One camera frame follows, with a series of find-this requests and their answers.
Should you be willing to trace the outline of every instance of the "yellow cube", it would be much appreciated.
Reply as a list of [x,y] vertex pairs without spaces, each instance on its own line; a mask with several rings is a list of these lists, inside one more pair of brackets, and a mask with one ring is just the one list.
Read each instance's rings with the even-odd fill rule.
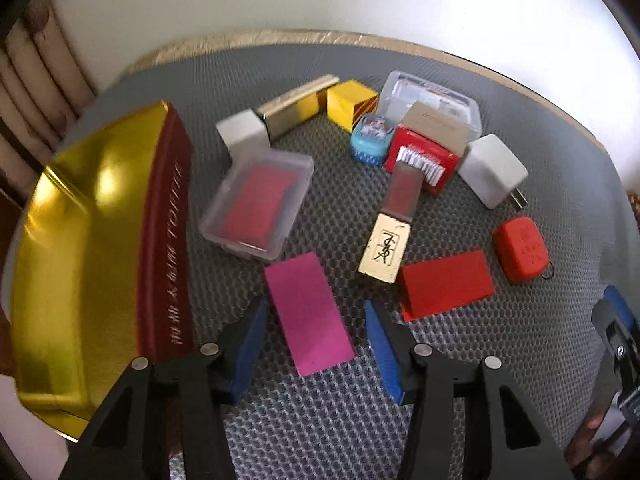
[[326,91],[327,115],[348,132],[353,131],[364,114],[374,112],[377,106],[378,92],[355,79],[332,86]]

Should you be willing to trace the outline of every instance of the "clear plastic box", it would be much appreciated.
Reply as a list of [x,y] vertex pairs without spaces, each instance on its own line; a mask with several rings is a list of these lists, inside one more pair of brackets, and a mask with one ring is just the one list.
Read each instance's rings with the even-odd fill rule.
[[394,70],[380,92],[376,113],[400,123],[409,108],[420,101],[470,127],[468,142],[482,136],[480,108],[473,99],[415,75]]
[[302,153],[257,150],[234,163],[200,221],[200,233],[225,251],[276,260],[314,172]]

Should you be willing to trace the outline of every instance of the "pink block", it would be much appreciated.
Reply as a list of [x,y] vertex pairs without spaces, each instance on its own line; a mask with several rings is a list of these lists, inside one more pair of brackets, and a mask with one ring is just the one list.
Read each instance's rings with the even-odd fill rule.
[[293,362],[308,376],[355,357],[320,260],[306,253],[264,269]]

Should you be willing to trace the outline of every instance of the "gray textured mat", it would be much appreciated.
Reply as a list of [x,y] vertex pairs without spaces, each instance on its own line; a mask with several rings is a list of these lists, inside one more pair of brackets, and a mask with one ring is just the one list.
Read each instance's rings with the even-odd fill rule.
[[[350,46],[263,46],[219,52],[132,75],[101,95],[67,137],[68,146],[149,102],[175,105],[194,144],[188,250],[196,339],[216,336],[263,291],[262,264],[225,254],[200,237],[198,219],[230,160],[214,124],[325,73],[382,89],[404,70],[476,99],[485,133],[503,139],[529,169],[525,213],[538,224],[555,263],[545,282],[511,285],[492,250],[498,225],[515,216],[504,204],[488,211],[456,175],[437,199],[420,197],[405,262],[482,249],[494,297],[412,323],[423,341],[478,361],[500,356],[564,446],[590,403],[604,346],[590,324],[606,283],[635,297],[630,277],[638,230],[609,157],[570,124],[526,96],[442,63]],[[364,327],[370,293],[354,282],[388,175],[354,162],[349,136],[326,117],[313,118],[277,145],[312,155],[316,172],[284,257],[316,251],[342,311],[357,358],[297,377],[270,314],[254,382],[225,425],[242,479],[395,478],[410,409],[385,395]],[[385,296],[399,319],[397,298]],[[462,403],[456,403],[452,474],[460,474]]]

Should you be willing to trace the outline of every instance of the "white charger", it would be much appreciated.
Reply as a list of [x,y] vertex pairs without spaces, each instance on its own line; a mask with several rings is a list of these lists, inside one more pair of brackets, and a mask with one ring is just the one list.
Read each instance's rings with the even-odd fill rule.
[[517,188],[529,172],[494,134],[468,144],[458,174],[488,209],[494,209],[509,195],[519,209],[527,205],[527,200]]
[[221,120],[216,123],[216,129],[234,162],[256,148],[271,147],[267,127],[250,109]]

